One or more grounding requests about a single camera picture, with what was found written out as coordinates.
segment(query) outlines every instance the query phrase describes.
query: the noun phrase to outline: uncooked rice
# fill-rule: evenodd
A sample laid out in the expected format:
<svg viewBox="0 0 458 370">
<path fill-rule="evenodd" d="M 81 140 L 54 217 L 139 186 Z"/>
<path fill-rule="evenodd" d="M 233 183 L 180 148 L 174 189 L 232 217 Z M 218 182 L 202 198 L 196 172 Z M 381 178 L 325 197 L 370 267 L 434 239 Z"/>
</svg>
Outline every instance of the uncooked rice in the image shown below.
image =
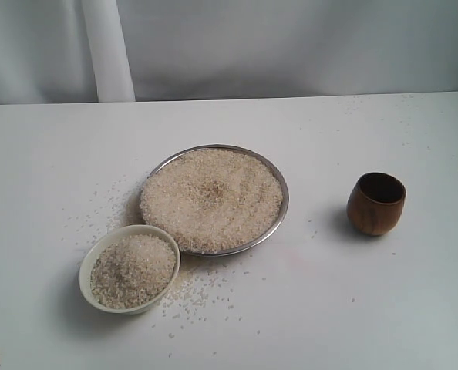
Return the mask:
<svg viewBox="0 0 458 370">
<path fill-rule="evenodd" d="M 150 235 L 124 237 L 100 254 L 90 287 L 108 308 L 134 308 L 169 284 L 175 264 L 176 254 L 166 241 Z"/>
<path fill-rule="evenodd" d="M 280 183 L 260 160 L 231 150 L 189 152 L 147 180 L 141 209 L 182 251 L 222 251 L 261 236 L 281 208 Z"/>
</svg>

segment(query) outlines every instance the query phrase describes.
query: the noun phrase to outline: white bowl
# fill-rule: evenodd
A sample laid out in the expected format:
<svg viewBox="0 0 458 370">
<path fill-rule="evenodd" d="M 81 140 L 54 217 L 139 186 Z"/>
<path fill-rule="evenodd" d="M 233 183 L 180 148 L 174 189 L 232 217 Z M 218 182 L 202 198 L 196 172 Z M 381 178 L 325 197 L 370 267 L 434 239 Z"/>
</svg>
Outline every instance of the white bowl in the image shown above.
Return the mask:
<svg viewBox="0 0 458 370">
<path fill-rule="evenodd" d="M 176 254 L 176 265 L 174 266 L 173 276 L 171 277 L 169 284 L 156 297 L 152 298 L 150 301 L 142 304 L 141 306 L 125 309 L 108 308 L 103 304 L 100 304 L 93 296 L 92 289 L 90 288 L 90 275 L 92 273 L 93 266 L 97 261 L 97 258 L 105 249 L 107 249 L 111 244 L 114 244 L 124 237 L 131 235 L 152 235 L 154 237 L 160 238 L 163 241 L 166 241 L 170 247 L 173 248 L 173 251 Z M 177 246 L 176 241 L 174 241 L 174 239 L 166 231 L 161 230 L 158 227 L 148 225 L 132 225 L 121 227 L 120 229 L 111 231 L 105 237 L 100 239 L 97 244 L 94 245 L 92 249 L 90 249 L 85 258 L 83 258 L 78 273 L 78 283 L 83 297 L 87 300 L 87 302 L 101 311 L 126 315 L 141 314 L 152 308 L 153 304 L 159 301 L 167 293 L 169 288 L 172 286 L 174 279 L 176 279 L 177 272 L 180 269 L 180 262 L 181 256 L 179 247 Z"/>
</svg>

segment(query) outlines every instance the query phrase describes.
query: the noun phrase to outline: cup rim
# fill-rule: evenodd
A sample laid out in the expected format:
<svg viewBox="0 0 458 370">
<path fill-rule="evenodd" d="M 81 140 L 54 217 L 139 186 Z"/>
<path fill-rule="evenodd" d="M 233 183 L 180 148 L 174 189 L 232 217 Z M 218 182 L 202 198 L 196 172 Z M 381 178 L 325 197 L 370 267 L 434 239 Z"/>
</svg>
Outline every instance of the cup rim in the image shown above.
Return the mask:
<svg viewBox="0 0 458 370">
<path fill-rule="evenodd" d="M 381 175 L 383 177 L 387 177 L 389 180 L 393 180 L 397 185 L 400 185 L 400 188 L 402 189 L 402 196 L 394 201 L 394 202 L 380 202 L 378 200 L 375 200 L 373 198 L 371 198 L 370 196 L 368 196 L 365 191 L 361 188 L 361 182 L 362 180 L 364 180 L 366 177 L 370 177 L 371 175 Z M 389 205 L 389 206 L 393 206 L 393 205 L 396 205 L 396 204 L 399 204 L 401 202 L 403 202 L 406 198 L 406 195 L 407 195 L 407 190 L 406 190 L 406 187 L 404 186 L 404 184 L 402 183 L 402 181 L 400 181 L 399 179 L 397 179 L 396 177 L 388 174 L 388 173 L 384 173 L 384 172 L 368 172 L 368 173 L 364 173 L 363 175 L 360 176 L 360 178 L 358 179 L 358 190 L 359 192 L 361 192 L 361 194 L 366 198 L 368 199 L 369 201 L 375 203 L 375 204 L 382 204 L 382 205 Z"/>
</svg>

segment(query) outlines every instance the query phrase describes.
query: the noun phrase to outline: bowl rim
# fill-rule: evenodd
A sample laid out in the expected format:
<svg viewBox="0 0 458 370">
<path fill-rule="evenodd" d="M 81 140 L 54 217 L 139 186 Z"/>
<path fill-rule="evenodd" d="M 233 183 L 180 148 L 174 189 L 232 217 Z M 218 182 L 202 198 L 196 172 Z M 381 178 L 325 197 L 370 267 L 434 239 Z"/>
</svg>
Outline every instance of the bowl rim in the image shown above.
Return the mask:
<svg viewBox="0 0 458 370">
<path fill-rule="evenodd" d="M 84 294 L 84 290 L 85 289 L 88 288 L 90 290 L 90 280 L 91 280 L 90 279 L 90 274 L 88 274 L 87 277 L 83 276 L 86 273 L 84 266 L 86 264 L 88 264 L 89 262 L 92 262 L 91 259 L 93 258 L 92 255 L 93 255 L 94 250 L 97 249 L 98 246 L 101 245 L 101 243 L 103 243 L 103 241 L 105 239 L 110 238 L 110 237 L 114 236 L 115 234 L 120 234 L 120 233 L 124 232 L 125 230 L 129 230 L 129 229 L 132 230 L 130 235 L 139 235 L 139 234 L 137 234 L 137 233 L 135 233 L 133 231 L 133 230 L 138 230 L 138 229 L 144 229 L 145 231 L 156 231 L 157 233 L 162 234 L 169 241 L 170 247 L 172 247 L 172 249 L 174 250 L 174 253 L 176 254 L 176 264 L 174 265 L 174 271 L 173 271 L 173 274 L 171 275 L 169 283 L 166 285 L 166 287 L 158 295 L 156 295 L 155 297 L 150 299 L 148 302 L 146 302 L 146 303 L 144 303 L 144 304 L 142 304 L 140 306 L 136 306 L 136 307 L 132 307 L 132 308 L 109 308 L 107 306 L 104 306 L 103 304 L 100 304 L 95 298 L 91 299 L 93 297 L 93 295 Z M 95 260 L 94 260 L 93 263 L 95 263 L 95 261 L 97 260 L 97 258 L 99 258 L 99 256 L 100 256 L 100 254 L 98 254 L 97 257 L 95 257 Z M 167 293 L 167 291 L 169 291 L 169 289 L 174 284 L 174 281 L 176 280 L 176 277 L 177 277 L 179 269 L 180 269 L 180 264 L 181 264 L 180 248 L 178 247 L 178 245 L 177 245 L 176 241 L 173 239 L 173 237 L 171 237 L 165 230 L 162 230 L 159 227 L 155 227 L 155 226 L 152 226 L 152 225 L 142 225 L 142 224 L 134 224 L 134 225 L 129 225 L 129 226 L 125 226 L 125 227 L 118 227 L 118 228 L 116 228 L 114 230 L 111 230 L 109 233 L 107 233 L 103 237 L 101 237 L 93 245 L 93 247 L 90 248 L 90 250 L 87 252 L 86 256 L 82 259 L 82 263 L 80 264 L 80 269 L 79 269 L 79 273 L 78 273 L 78 282 L 79 282 L 80 292 L 82 293 L 82 296 L 85 298 L 85 300 L 87 302 L 89 302 L 89 304 L 91 304 L 93 307 L 95 307 L 95 308 L 97 308 L 97 309 L 99 309 L 101 311 L 104 311 L 104 312 L 108 312 L 108 313 L 111 313 L 111 314 L 129 314 L 129 313 L 135 313 L 137 311 L 143 311 L 145 308 L 147 308 L 147 307 L 151 306 L 152 304 L 156 303 L 157 301 L 159 301 Z"/>
<path fill-rule="evenodd" d="M 262 243 L 263 241 L 267 240 L 277 229 L 279 226 L 281 226 L 282 221 L 285 219 L 285 215 L 288 211 L 288 206 L 289 206 L 289 190 L 288 190 L 288 185 L 285 182 L 285 178 L 282 176 L 281 171 L 278 170 L 278 168 L 267 158 L 262 156 L 261 154 L 258 154 L 252 150 L 242 148 L 240 146 L 233 146 L 233 145 L 226 145 L 226 144 L 209 144 L 209 145 L 200 145 L 200 146 L 194 146 L 192 148 L 188 148 L 185 150 L 181 150 L 180 152 L 168 157 L 164 161 L 162 161 L 157 167 L 155 167 L 145 180 L 145 183 L 155 174 L 157 174 L 160 170 L 162 170 L 166 165 L 169 163 L 177 160 L 184 154 L 198 151 L 198 150 L 205 150 L 205 149 L 222 149 L 222 150 L 230 150 L 236 153 L 243 153 L 248 156 L 252 156 L 256 158 L 257 160 L 260 160 L 274 175 L 274 177 L 277 179 L 281 186 L 282 190 L 282 203 L 281 203 L 281 209 L 278 211 L 277 217 L 275 218 L 274 223 L 259 237 L 248 241 L 246 244 L 242 244 L 239 247 L 234 247 L 234 248 L 229 248 L 225 249 L 222 251 L 205 251 L 205 252 L 196 252 L 196 251 L 183 251 L 180 248 L 180 252 L 183 254 L 188 254 L 191 256 L 198 256 L 198 257 L 223 257 L 223 256 L 228 256 L 231 254 L 236 254 L 240 253 L 242 251 L 246 251 L 252 247 L 255 247 L 256 245 Z"/>
</svg>

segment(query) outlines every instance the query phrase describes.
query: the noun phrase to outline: white rice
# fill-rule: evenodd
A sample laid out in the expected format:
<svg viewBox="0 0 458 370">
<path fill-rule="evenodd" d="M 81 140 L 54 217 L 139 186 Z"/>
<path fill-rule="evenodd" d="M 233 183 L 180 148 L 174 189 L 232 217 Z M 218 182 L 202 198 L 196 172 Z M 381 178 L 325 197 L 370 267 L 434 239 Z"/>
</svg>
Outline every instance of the white rice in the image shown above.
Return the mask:
<svg viewBox="0 0 458 370">
<path fill-rule="evenodd" d="M 261 236 L 281 208 L 282 190 L 252 156 L 205 149 L 184 154 L 143 188 L 147 224 L 167 231 L 183 251 L 222 251 Z"/>
<path fill-rule="evenodd" d="M 90 287 L 108 308 L 133 308 L 156 297 L 173 276 L 176 254 L 158 237 L 133 235 L 112 244 L 97 259 Z"/>
</svg>

